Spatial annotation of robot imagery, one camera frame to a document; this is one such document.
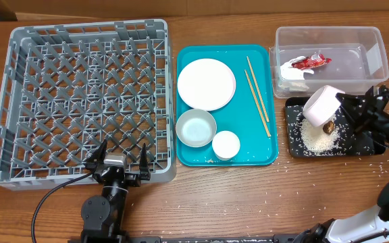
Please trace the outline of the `white napkin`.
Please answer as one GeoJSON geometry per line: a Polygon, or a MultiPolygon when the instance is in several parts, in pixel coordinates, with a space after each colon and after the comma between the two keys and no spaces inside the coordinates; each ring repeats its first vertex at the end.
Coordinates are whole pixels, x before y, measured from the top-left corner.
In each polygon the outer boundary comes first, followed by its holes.
{"type": "Polygon", "coordinates": [[[300,70],[292,66],[292,64],[302,61],[305,56],[298,56],[290,61],[285,62],[280,66],[281,77],[278,80],[278,87],[288,89],[289,91],[304,92],[308,91],[309,87],[305,84],[304,74],[314,74],[314,71],[309,68],[300,70]]]}

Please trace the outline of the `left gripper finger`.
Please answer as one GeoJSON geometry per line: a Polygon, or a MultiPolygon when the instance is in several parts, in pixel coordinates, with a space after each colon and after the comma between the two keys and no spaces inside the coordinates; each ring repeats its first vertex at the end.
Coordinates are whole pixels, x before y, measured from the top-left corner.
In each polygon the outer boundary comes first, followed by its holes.
{"type": "Polygon", "coordinates": [[[91,154],[91,156],[84,162],[87,170],[96,170],[96,168],[104,163],[107,150],[107,139],[104,139],[100,146],[91,154]]]}
{"type": "Polygon", "coordinates": [[[149,162],[147,157],[147,148],[144,143],[140,152],[139,160],[139,176],[141,180],[149,181],[151,179],[151,172],[149,170],[149,162]]]}

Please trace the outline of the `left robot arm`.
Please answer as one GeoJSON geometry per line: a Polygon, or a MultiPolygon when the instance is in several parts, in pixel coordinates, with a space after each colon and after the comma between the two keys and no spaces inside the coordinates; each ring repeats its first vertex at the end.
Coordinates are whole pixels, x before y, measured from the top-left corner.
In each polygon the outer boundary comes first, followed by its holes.
{"type": "Polygon", "coordinates": [[[138,173],[126,171],[125,155],[107,153],[106,148],[104,140],[85,163],[85,168],[103,189],[100,195],[88,198],[82,205],[81,243],[129,242],[128,234],[121,229],[128,189],[151,179],[145,145],[140,152],[138,173]]]}

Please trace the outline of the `white cup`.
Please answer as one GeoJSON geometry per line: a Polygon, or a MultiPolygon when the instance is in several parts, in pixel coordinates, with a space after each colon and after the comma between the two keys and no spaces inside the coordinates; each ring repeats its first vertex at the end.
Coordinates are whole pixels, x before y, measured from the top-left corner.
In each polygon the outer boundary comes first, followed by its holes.
{"type": "Polygon", "coordinates": [[[235,157],[240,150],[240,140],[231,131],[218,132],[212,140],[212,148],[216,157],[222,161],[235,157]]]}

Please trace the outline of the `grey bowl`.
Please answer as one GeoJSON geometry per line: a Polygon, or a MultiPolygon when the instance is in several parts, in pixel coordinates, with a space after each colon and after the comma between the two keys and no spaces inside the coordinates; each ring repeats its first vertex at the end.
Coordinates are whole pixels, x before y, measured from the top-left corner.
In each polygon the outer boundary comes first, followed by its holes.
{"type": "Polygon", "coordinates": [[[199,148],[213,140],[217,124],[208,111],[190,109],[185,111],[176,123],[176,134],[179,140],[189,147],[199,148]]]}

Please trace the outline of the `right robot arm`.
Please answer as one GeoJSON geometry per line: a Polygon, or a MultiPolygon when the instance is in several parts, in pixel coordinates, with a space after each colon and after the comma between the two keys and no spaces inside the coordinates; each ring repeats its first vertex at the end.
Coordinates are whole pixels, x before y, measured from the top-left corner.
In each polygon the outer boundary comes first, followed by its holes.
{"type": "MultiPolygon", "coordinates": [[[[346,94],[325,85],[303,107],[309,123],[319,127],[341,109],[356,134],[371,132],[389,144],[389,88],[372,86],[363,96],[346,94]]],[[[388,242],[389,182],[383,187],[377,204],[346,219],[318,223],[294,239],[295,242],[388,242]]]]}

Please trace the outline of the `brown food scrap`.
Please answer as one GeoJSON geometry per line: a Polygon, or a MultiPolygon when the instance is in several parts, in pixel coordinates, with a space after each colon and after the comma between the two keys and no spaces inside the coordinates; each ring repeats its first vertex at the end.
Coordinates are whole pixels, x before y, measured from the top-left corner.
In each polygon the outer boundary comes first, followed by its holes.
{"type": "Polygon", "coordinates": [[[323,125],[323,132],[327,135],[331,135],[335,130],[335,123],[330,120],[323,125]]]}

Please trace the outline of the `pile of white rice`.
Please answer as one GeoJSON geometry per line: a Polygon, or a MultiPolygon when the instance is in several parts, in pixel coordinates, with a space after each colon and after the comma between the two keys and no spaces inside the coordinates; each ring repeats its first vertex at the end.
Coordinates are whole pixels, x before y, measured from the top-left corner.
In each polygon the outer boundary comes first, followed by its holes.
{"type": "Polygon", "coordinates": [[[323,126],[313,127],[307,119],[301,123],[301,138],[304,146],[311,152],[323,153],[332,150],[339,138],[338,128],[331,135],[323,132],[323,126]]]}

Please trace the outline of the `red snack wrapper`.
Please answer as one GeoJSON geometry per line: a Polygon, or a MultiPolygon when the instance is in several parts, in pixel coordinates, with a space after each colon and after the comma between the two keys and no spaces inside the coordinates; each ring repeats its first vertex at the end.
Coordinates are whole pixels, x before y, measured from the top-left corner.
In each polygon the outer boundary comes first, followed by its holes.
{"type": "Polygon", "coordinates": [[[325,57],[323,54],[315,53],[308,57],[297,57],[294,61],[291,61],[290,64],[293,68],[299,70],[308,70],[321,67],[330,63],[331,61],[332,59],[325,57]]]}

